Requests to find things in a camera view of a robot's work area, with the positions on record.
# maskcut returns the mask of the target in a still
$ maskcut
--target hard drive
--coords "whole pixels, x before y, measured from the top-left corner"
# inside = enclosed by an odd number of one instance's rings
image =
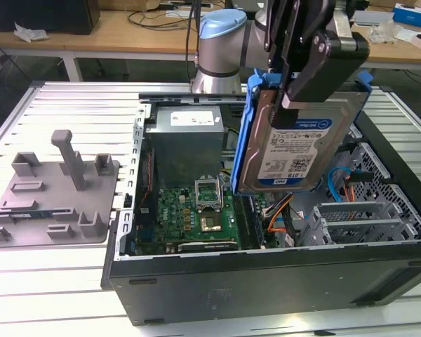
[[[250,130],[245,152],[236,153],[241,165],[233,172],[235,190],[252,194],[314,188],[368,97],[359,87],[343,86],[323,103],[283,103],[287,110],[298,111],[294,126],[288,128],[271,126],[274,91],[261,91],[253,122],[245,128]]]

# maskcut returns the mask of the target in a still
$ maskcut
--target desktop computer tower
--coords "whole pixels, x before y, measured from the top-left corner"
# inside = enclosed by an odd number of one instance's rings
[[[100,19],[98,0],[0,0],[0,32],[14,22],[47,32],[90,34]]]

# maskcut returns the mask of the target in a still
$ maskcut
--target open computer chassis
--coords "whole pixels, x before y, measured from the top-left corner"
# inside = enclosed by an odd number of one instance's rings
[[[219,105],[240,112],[244,100],[165,94],[140,98],[148,104],[135,118],[126,203],[112,226],[102,281],[116,291],[133,325],[384,305],[421,282],[421,182],[364,112],[350,132],[358,146],[347,157],[336,156],[333,165],[355,169],[360,162],[373,172],[369,189],[375,199],[399,205],[420,233],[414,240],[128,255],[125,240],[133,221],[145,117],[155,106],[151,103]],[[357,187],[356,196],[361,199],[371,190]],[[330,202],[327,194],[323,202]]]

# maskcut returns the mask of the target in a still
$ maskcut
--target power supply label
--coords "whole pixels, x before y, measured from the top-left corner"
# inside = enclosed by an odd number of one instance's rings
[[[173,111],[170,115],[171,126],[212,126],[212,111]]]
[[[315,147],[328,134],[330,119],[298,119],[292,129],[274,129],[259,170],[263,185],[294,185],[309,173],[318,154]]]

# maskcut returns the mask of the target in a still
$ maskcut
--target blue cable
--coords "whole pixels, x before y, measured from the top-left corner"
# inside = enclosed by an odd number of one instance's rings
[[[335,186],[334,186],[334,182],[333,182],[333,175],[334,175],[334,172],[336,170],[343,170],[343,171],[348,172],[348,174],[351,174],[352,170],[350,168],[347,168],[347,167],[344,167],[344,166],[337,166],[337,167],[334,167],[332,170],[330,170],[329,173],[328,173],[328,186],[329,186],[330,193],[332,194],[332,196],[334,197],[336,202],[342,202],[340,196],[338,195],[337,191],[335,190]]]

